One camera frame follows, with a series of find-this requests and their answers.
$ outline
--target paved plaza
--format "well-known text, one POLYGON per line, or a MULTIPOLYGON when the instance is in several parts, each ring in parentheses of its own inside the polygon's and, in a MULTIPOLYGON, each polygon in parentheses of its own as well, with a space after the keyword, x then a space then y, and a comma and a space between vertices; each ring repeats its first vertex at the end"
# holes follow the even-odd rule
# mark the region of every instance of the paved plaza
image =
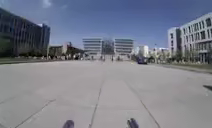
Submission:
POLYGON ((212 75, 133 62, 0 65, 0 128, 212 128, 212 75))

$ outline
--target sky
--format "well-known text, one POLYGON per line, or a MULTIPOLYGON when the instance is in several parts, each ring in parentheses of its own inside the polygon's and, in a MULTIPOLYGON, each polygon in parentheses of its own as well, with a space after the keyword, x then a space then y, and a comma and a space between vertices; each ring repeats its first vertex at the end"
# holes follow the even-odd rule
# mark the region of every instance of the sky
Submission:
POLYGON ((130 38, 167 47, 167 31, 212 12, 212 0, 0 0, 0 7, 51 27, 50 44, 130 38))

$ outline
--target car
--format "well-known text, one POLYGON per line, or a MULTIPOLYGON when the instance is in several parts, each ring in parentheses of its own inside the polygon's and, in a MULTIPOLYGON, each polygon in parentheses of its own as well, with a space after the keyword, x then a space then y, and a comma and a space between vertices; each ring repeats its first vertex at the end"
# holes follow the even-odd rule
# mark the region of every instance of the car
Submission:
POLYGON ((137 58, 137 63, 138 64, 148 64, 147 63, 147 58, 146 57, 138 57, 137 58))

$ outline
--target building facade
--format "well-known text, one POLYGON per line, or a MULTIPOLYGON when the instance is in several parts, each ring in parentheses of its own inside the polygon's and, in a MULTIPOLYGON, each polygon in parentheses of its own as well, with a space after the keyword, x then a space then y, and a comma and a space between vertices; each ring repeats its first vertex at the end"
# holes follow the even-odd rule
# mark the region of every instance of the building facade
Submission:
POLYGON ((30 51, 47 54, 50 28, 0 8, 0 37, 10 40, 13 44, 12 54, 15 56, 30 51))
POLYGON ((135 48, 135 55, 149 57, 149 47, 147 45, 138 46, 135 48))
POLYGON ((120 56, 127 59, 132 53, 134 41, 132 39, 114 39, 114 53, 115 57, 120 56))
POLYGON ((102 42, 101 38, 85 38, 83 39, 84 51, 93 57, 101 56, 102 42))
POLYGON ((177 51, 181 52, 181 31, 178 27, 168 30, 168 49, 171 56, 175 56, 177 51))
POLYGON ((84 51, 94 58, 100 58, 105 55, 115 55, 115 57, 120 56, 124 59, 127 55, 132 53, 133 44, 134 42, 131 39, 83 39, 84 51))
POLYGON ((180 26, 179 29, 183 56, 191 53, 192 57, 207 63, 212 49, 212 12, 180 26))

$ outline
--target sidewalk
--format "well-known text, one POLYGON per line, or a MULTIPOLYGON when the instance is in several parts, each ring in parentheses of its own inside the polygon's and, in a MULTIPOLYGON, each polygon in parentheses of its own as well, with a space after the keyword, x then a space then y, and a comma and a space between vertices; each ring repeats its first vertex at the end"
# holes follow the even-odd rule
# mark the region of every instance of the sidewalk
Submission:
POLYGON ((198 73, 212 74, 212 69, 200 69, 200 68, 178 66, 178 65, 172 65, 172 64, 160 64, 159 66, 162 66, 165 68, 176 68, 176 69, 187 70, 187 71, 198 72, 198 73))

